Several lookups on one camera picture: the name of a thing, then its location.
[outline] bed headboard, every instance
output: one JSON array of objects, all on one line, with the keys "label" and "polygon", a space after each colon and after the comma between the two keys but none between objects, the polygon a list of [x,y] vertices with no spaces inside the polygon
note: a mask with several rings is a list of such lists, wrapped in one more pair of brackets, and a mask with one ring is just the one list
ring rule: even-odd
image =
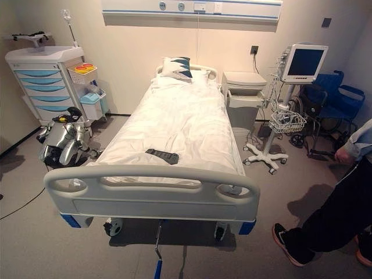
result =
[{"label": "bed headboard", "polygon": [[[207,66],[201,66],[201,65],[195,65],[195,64],[190,64],[190,69],[191,70],[207,70],[207,71],[210,71],[210,74],[208,76],[208,78],[210,80],[215,80],[218,76],[218,72],[216,69],[214,68],[211,68],[211,67],[207,67]],[[160,74],[163,70],[163,66],[159,66],[156,68],[156,73],[155,74]]]}]

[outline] iv pole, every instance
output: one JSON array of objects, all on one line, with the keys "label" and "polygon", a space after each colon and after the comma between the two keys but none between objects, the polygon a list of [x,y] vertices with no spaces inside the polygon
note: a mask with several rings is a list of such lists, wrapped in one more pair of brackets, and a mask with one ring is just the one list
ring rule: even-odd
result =
[{"label": "iv pole", "polygon": [[[288,103],[289,103],[289,100],[291,99],[291,96],[293,94],[294,89],[295,89],[295,85],[290,84],[289,88],[288,88],[288,91],[287,91],[287,96],[283,100],[283,103],[279,105],[279,107],[281,109],[288,110],[288,108],[289,108]],[[271,174],[274,174],[277,171],[277,169],[279,169],[278,164],[276,162],[274,162],[273,160],[281,159],[280,162],[282,164],[285,164],[287,162],[287,159],[288,159],[287,154],[283,154],[283,153],[270,154],[269,153],[270,147],[271,147],[271,145],[273,144],[273,141],[274,141],[275,134],[276,134],[275,131],[271,129],[270,136],[267,139],[267,142],[264,146],[263,151],[258,150],[257,147],[255,147],[252,144],[249,144],[249,143],[245,144],[243,146],[243,150],[247,151],[247,150],[250,149],[255,155],[250,156],[247,159],[245,159],[243,161],[243,164],[248,166],[248,165],[251,164],[251,162],[264,161],[266,164],[268,164],[271,167],[270,170],[269,170],[269,172]]]},{"label": "iv pole", "polygon": [[74,36],[73,31],[72,31],[72,27],[71,27],[71,23],[70,23],[70,21],[71,21],[71,19],[72,19],[72,17],[70,16],[70,11],[69,11],[69,10],[66,10],[66,9],[63,9],[63,10],[60,11],[60,13],[61,13],[63,19],[67,22],[67,25],[68,25],[69,28],[70,28],[70,32],[71,32],[71,35],[72,35],[72,39],[73,39],[73,41],[74,41],[74,47],[77,48],[77,47],[78,47],[78,45],[77,45],[77,41],[75,40],[75,36]]}]

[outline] pillow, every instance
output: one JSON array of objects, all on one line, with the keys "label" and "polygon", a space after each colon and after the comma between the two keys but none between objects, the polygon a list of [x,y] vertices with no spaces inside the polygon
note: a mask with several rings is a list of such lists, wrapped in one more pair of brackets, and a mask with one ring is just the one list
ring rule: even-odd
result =
[{"label": "pillow", "polygon": [[177,80],[191,82],[190,58],[188,57],[164,57],[163,58],[163,77],[172,77]]},{"label": "pillow", "polygon": [[191,70],[192,83],[208,84],[210,71],[207,70]]}]

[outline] person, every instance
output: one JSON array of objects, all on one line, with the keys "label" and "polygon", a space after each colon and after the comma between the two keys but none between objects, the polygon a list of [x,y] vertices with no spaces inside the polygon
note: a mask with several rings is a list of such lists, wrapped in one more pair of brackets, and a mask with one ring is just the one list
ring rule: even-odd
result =
[{"label": "person", "polygon": [[315,252],[330,252],[355,238],[357,259],[372,266],[372,235],[364,230],[372,224],[372,119],[339,148],[335,160],[355,163],[325,201],[303,226],[286,230],[273,225],[276,244],[296,266],[311,262]]}]

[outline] person's hand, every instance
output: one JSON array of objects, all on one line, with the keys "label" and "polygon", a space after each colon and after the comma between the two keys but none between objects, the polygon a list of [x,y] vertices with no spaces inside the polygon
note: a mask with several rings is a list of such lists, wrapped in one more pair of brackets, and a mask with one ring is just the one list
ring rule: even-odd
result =
[{"label": "person's hand", "polygon": [[348,154],[345,148],[341,147],[336,151],[335,159],[342,164],[352,164],[356,158]]}]

